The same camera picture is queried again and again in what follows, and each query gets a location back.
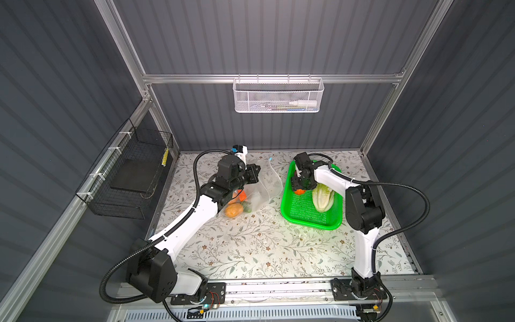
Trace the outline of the clear zip top bag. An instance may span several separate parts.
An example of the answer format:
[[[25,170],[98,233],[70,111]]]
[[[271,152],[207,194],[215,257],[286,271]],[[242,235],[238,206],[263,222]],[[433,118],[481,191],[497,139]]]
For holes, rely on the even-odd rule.
[[[272,158],[256,159],[252,160],[251,163],[261,166],[259,182],[256,184],[245,185],[243,190],[247,195],[247,199],[245,201],[252,203],[252,213],[255,213],[282,193],[283,183],[279,174],[272,166]],[[228,203],[228,205],[233,203],[241,203],[237,200],[237,192],[238,190],[233,193],[233,198]],[[222,211],[224,215],[226,206],[224,206]]]

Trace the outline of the toy potato yellow brown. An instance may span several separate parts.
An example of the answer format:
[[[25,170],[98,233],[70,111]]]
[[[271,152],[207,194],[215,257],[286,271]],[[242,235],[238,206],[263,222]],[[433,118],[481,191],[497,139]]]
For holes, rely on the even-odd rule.
[[[244,212],[244,206],[241,203],[229,204],[225,208],[225,215],[229,218],[234,218]]]

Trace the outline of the toy green chili pepper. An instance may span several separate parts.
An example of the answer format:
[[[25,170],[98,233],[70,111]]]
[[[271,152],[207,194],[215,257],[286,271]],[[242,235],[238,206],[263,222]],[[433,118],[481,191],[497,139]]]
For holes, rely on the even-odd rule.
[[[241,202],[242,207],[244,208],[245,213],[252,213],[253,212],[253,205],[250,202],[243,201]]]

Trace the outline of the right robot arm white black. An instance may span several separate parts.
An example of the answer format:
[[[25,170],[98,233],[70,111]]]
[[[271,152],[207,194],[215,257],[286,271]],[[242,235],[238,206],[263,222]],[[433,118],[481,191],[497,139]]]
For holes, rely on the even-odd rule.
[[[334,169],[333,161],[313,161],[311,155],[297,154],[291,179],[293,191],[313,191],[325,185],[345,197],[345,218],[355,232],[355,262],[350,290],[356,299],[365,299],[380,288],[374,256],[382,221],[386,217],[378,189],[370,181],[358,181]]]

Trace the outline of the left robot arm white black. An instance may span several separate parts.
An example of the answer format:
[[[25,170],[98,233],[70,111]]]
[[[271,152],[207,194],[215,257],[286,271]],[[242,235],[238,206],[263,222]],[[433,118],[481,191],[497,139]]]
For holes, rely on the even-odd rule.
[[[128,260],[127,282],[155,303],[170,295],[192,297],[194,301],[205,296],[207,278],[193,269],[177,271],[174,261],[198,230],[235,200],[245,185],[259,181],[261,168],[247,164],[247,147],[234,146],[218,162],[214,178],[201,185],[197,165],[200,158],[209,153],[204,151],[194,160],[196,197],[192,205],[150,241],[136,242],[138,248],[149,248]]]

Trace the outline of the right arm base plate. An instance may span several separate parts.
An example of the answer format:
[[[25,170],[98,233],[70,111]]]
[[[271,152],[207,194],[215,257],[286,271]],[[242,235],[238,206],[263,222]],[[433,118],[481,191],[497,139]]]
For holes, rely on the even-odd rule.
[[[330,281],[331,291],[336,301],[350,300],[386,300],[388,295],[384,287],[375,278],[350,279],[334,278]]]

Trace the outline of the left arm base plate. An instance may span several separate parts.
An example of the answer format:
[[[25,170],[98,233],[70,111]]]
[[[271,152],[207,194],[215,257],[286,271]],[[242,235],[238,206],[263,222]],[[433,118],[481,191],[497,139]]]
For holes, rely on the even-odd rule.
[[[171,295],[171,305],[220,305],[225,303],[226,283],[202,284],[194,295]]]

